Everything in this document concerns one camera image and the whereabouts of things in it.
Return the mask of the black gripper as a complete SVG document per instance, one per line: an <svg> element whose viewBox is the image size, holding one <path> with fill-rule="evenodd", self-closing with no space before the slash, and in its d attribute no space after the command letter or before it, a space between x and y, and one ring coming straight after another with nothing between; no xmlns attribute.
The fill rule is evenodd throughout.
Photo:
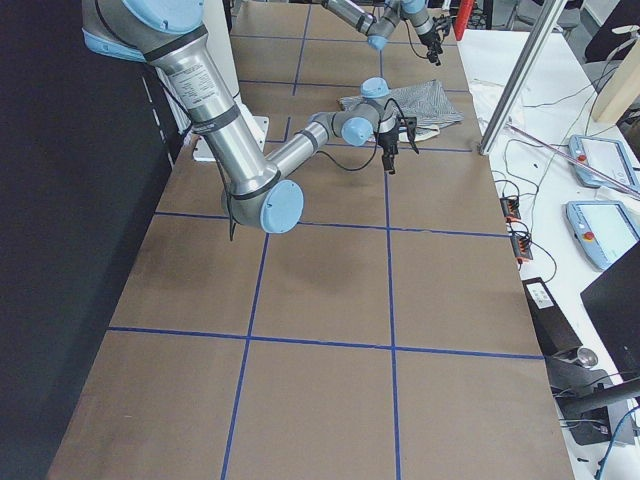
<svg viewBox="0 0 640 480"><path fill-rule="evenodd" d="M418 37L421 43L427 47L427 59L436 66L441 65L442 42L449 35L450 30L451 18L445 15L430 17L418 29Z"/></svg>
<svg viewBox="0 0 640 480"><path fill-rule="evenodd" d="M401 132L404 132L407 136L407 140L414 151L417 151L416 146L416 117L392 117L394 121L393 125L389 128L380 127L376 133L376 142L383 149L382 164L383 169L389 175L396 173L395 169L395 157L398 152L398 142Z"/></svg>

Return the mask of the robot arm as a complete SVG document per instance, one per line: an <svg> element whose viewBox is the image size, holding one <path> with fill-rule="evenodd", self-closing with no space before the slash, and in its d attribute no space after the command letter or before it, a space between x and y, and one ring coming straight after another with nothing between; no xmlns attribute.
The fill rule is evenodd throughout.
<svg viewBox="0 0 640 480"><path fill-rule="evenodd" d="M409 22L421 44L427 49L424 59L441 65L442 42L451 31L451 18L441 14L433 17L425 1L386 1L382 15L377 18L347 0L324 0L321 6L367 37L367 43L382 51L401 22Z"/></svg>
<svg viewBox="0 0 640 480"><path fill-rule="evenodd" d="M304 194L288 177L334 137L352 146L374 139L385 171L393 172L399 131L413 142L416 120L404 114L381 77L362 84L362 99L352 109L313 115L291 140L264 154L207 49L204 13L202 1L85 1L83 35L95 53L165 73L219 166L222 207L231 223L270 234L294 228Z"/></svg>

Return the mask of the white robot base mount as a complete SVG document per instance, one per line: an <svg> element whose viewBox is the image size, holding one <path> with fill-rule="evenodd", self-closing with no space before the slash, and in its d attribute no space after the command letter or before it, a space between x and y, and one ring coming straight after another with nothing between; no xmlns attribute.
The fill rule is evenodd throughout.
<svg viewBox="0 0 640 480"><path fill-rule="evenodd" d="M198 136L198 141L193 158L201 162L252 159L257 152L264 150L269 125L268 117L256 116L245 110L218 130L214 130L212 123L196 125L193 133Z"/></svg>

